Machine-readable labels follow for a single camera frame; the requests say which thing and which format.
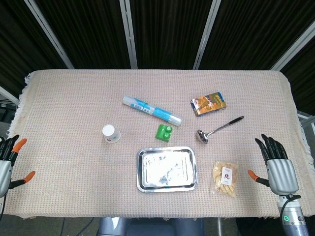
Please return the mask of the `rectangular stainless steel tray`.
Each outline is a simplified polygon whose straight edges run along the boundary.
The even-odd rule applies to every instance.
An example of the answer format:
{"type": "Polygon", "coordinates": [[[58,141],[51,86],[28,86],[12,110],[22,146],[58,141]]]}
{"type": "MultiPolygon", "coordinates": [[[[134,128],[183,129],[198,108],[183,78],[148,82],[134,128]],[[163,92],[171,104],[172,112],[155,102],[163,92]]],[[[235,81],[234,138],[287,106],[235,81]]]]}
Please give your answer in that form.
{"type": "Polygon", "coordinates": [[[198,183],[189,147],[150,147],[136,155],[137,188],[143,193],[192,191],[198,183]]]}

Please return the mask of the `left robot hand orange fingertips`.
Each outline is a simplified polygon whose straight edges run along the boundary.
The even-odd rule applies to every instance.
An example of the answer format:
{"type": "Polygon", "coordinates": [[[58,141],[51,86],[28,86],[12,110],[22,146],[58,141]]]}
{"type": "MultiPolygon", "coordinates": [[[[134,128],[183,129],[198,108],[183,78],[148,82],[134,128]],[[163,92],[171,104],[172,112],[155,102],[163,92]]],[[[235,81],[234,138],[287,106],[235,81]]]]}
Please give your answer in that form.
{"type": "Polygon", "coordinates": [[[12,171],[20,149],[26,144],[27,139],[23,138],[19,142],[19,135],[13,138],[5,139],[0,136],[0,198],[6,196],[9,189],[29,182],[35,175],[35,171],[31,171],[25,178],[12,181],[12,171]]]}

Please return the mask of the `green toy building block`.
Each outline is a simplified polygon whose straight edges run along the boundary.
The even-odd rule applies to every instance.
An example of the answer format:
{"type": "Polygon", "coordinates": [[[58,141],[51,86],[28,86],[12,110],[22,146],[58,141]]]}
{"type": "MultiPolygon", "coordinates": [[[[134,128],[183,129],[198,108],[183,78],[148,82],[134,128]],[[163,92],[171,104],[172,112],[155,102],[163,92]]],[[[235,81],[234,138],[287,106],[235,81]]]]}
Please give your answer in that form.
{"type": "Polygon", "coordinates": [[[169,125],[160,124],[155,138],[164,142],[169,142],[173,128],[169,125]]]}

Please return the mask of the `white floral paper cup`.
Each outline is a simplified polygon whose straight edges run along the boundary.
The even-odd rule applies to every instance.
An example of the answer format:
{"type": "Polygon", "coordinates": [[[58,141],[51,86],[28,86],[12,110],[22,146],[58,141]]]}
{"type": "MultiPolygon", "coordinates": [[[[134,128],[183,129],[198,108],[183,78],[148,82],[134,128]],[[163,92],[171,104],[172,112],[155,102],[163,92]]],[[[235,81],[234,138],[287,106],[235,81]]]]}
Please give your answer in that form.
{"type": "Polygon", "coordinates": [[[108,142],[108,143],[115,143],[121,137],[120,130],[117,129],[112,124],[106,124],[105,126],[103,126],[102,133],[104,135],[105,141],[108,142]]]}

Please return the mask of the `beige woven tablecloth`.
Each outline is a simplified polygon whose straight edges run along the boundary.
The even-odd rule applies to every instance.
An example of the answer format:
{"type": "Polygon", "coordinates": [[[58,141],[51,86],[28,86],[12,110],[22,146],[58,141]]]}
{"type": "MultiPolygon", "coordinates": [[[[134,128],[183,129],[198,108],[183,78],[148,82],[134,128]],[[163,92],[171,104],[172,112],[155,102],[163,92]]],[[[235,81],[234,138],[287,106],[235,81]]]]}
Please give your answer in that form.
{"type": "Polygon", "coordinates": [[[306,216],[315,215],[315,171],[305,148],[288,79],[278,71],[244,70],[39,70],[27,78],[9,135],[26,138],[13,179],[35,171],[10,190],[5,214],[46,217],[277,217],[277,196],[248,175],[267,177],[262,134],[283,144],[299,184],[306,216]],[[227,107],[197,117],[190,101],[220,92],[227,107]],[[172,125],[123,104],[130,96],[183,119],[172,125]],[[244,118],[209,136],[210,132],[244,118]],[[120,130],[115,143],[102,128],[120,130]],[[169,142],[155,138],[172,126],[169,142]],[[188,192],[143,193],[136,185],[142,148],[190,147],[198,183],[188,192]],[[236,197],[211,194],[217,161],[239,165],[236,197]]]}

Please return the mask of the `cling film roll blue label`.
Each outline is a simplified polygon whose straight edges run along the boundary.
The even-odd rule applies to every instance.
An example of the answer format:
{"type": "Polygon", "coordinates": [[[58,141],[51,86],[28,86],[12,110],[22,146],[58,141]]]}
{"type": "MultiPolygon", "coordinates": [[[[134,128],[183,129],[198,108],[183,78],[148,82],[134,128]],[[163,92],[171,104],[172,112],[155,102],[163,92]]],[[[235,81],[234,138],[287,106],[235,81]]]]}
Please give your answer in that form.
{"type": "Polygon", "coordinates": [[[171,112],[163,110],[159,107],[150,105],[142,100],[137,98],[133,98],[130,96],[123,97],[123,104],[128,105],[136,110],[149,114],[151,116],[155,116],[159,119],[162,119],[172,125],[180,126],[183,119],[171,112]]]}

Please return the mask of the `black curtain panel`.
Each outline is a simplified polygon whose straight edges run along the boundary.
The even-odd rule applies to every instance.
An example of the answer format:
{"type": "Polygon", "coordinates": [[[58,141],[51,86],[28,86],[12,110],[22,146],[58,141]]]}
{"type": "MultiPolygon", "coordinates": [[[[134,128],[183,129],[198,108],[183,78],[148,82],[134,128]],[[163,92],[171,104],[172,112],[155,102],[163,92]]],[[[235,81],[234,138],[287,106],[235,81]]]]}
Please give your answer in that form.
{"type": "Polygon", "coordinates": [[[129,69],[119,0],[35,0],[76,69],[129,69]]]}
{"type": "Polygon", "coordinates": [[[24,0],[0,0],[0,86],[18,97],[24,77],[42,69],[66,69],[24,0]]]}
{"type": "Polygon", "coordinates": [[[315,44],[303,49],[282,73],[290,82],[296,108],[315,115],[315,44]]]}
{"type": "Polygon", "coordinates": [[[130,0],[139,69],[192,69],[212,0],[130,0]]]}
{"type": "Polygon", "coordinates": [[[200,69],[268,70],[315,20],[315,0],[221,0],[200,69]]]}

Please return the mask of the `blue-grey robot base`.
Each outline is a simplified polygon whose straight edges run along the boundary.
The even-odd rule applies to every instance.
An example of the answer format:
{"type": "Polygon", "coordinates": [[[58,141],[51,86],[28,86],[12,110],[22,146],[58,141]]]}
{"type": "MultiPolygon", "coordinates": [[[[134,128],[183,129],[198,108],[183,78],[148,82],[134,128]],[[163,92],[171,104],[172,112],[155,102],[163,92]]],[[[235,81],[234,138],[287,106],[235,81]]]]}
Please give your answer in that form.
{"type": "Polygon", "coordinates": [[[96,236],[204,236],[201,218],[103,217],[96,236]]]}

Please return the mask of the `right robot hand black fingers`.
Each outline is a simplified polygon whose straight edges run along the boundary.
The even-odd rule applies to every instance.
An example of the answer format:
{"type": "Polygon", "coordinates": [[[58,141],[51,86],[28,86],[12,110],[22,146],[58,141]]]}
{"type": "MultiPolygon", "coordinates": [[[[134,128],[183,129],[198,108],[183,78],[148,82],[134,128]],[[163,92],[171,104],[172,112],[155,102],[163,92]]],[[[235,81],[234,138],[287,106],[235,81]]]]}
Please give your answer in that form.
{"type": "Polygon", "coordinates": [[[270,187],[278,196],[294,195],[299,190],[295,168],[289,160],[283,145],[265,134],[261,135],[262,141],[255,139],[258,144],[266,166],[268,178],[257,176],[252,170],[248,170],[249,176],[260,184],[270,187]]]}

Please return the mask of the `orange and blue snack box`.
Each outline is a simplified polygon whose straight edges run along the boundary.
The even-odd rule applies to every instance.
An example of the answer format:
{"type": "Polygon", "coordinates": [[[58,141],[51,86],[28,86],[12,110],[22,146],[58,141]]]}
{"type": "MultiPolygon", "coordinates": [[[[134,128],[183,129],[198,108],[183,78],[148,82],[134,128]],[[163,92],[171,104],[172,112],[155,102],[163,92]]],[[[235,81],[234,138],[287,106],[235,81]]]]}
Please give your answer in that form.
{"type": "Polygon", "coordinates": [[[214,111],[223,110],[227,107],[220,92],[194,98],[190,101],[190,104],[197,117],[214,111]]]}

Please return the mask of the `clear plastic-wrapped snack packet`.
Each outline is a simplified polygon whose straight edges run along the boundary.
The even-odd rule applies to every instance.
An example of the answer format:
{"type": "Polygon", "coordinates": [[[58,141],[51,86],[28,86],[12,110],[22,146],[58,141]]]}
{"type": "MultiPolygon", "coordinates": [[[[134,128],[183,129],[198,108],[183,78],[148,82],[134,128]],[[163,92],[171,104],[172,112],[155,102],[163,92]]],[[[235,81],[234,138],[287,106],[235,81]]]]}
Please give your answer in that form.
{"type": "Polygon", "coordinates": [[[239,165],[230,162],[217,161],[213,165],[213,186],[210,193],[229,195],[236,197],[236,185],[238,179],[239,165]]]}

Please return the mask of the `white partition post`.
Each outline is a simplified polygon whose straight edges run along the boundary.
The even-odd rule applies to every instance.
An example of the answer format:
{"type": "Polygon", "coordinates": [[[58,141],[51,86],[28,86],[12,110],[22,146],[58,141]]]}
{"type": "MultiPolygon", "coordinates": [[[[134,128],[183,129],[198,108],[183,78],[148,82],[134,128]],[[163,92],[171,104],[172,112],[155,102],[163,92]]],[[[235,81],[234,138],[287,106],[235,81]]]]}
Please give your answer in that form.
{"type": "Polygon", "coordinates": [[[309,42],[315,37],[315,22],[313,22],[287,49],[287,51],[270,68],[272,71],[281,71],[309,42]]]}
{"type": "Polygon", "coordinates": [[[60,56],[61,60],[65,64],[67,69],[74,69],[74,65],[72,64],[71,60],[69,59],[65,49],[59,42],[57,36],[53,32],[50,24],[46,20],[45,16],[43,15],[42,11],[39,9],[35,0],[24,0],[24,3],[40,25],[41,29],[44,31],[46,37],[54,47],[57,54],[60,56]]]}
{"type": "Polygon", "coordinates": [[[207,46],[213,25],[215,23],[215,19],[216,19],[218,10],[220,8],[220,5],[221,5],[221,0],[212,0],[212,4],[211,4],[210,10],[209,10],[207,21],[205,23],[204,31],[203,31],[203,34],[202,34],[202,37],[200,40],[200,44],[199,44],[196,58],[194,61],[194,65],[192,68],[193,70],[199,69],[199,66],[201,64],[201,61],[202,61],[202,58],[204,55],[205,48],[207,46]]]}
{"type": "Polygon", "coordinates": [[[131,69],[138,69],[130,0],[119,0],[131,69]]]}

